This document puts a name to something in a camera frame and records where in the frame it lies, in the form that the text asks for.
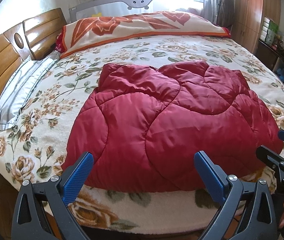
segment white pillow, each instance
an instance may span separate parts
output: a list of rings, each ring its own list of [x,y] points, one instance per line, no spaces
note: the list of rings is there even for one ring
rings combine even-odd
[[[53,51],[43,60],[31,60],[29,56],[21,63],[0,96],[0,130],[12,128],[17,123],[21,108],[25,106],[44,74],[59,58],[60,53]]]

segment oval headboard ornament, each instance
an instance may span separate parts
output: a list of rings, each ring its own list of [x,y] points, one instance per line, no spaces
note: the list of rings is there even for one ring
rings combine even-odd
[[[23,40],[22,40],[20,34],[15,33],[14,38],[15,38],[15,43],[17,44],[17,46],[20,49],[23,49],[24,44],[23,44]]]

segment red quilt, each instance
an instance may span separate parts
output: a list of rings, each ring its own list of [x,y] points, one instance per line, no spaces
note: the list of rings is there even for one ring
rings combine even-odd
[[[280,153],[271,113],[239,70],[180,62],[160,69],[104,65],[98,87],[77,116],[63,169],[88,151],[86,185],[121,192],[203,187],[193,157],[205,151],[227,174],[264,165],[260,145]]]

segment wooden bed frame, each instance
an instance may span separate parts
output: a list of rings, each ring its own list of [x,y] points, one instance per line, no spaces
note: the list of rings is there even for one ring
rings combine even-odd
[[[0,94],[7,81],[29,55],[41,60],[53,51],[66,25],[61,8],[39,14],[0,34]]]

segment silver screw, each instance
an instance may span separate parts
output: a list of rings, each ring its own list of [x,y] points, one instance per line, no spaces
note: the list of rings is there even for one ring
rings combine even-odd
[[[230,175],[230,176],[229,176],[229,180],[231,180],[231,181],[237,181],[237,176],[235,176],[235,175]]]
[[[22,182],[22,185],[24,185],[24,186],[26,186],[26,185],[29,185],[29,180],[24,180],[23,182]]]
[[[52,176],[51,177],[51,181],[53,181],[53,182],[55,182],[55,181],[57,181],[59,179],[59,176],[58,175],[54,175],[54,176]]]
[[[262,185],[266,185],[266,180],[264,180],[264,179],[259,179],[259,182],[260,182]]]

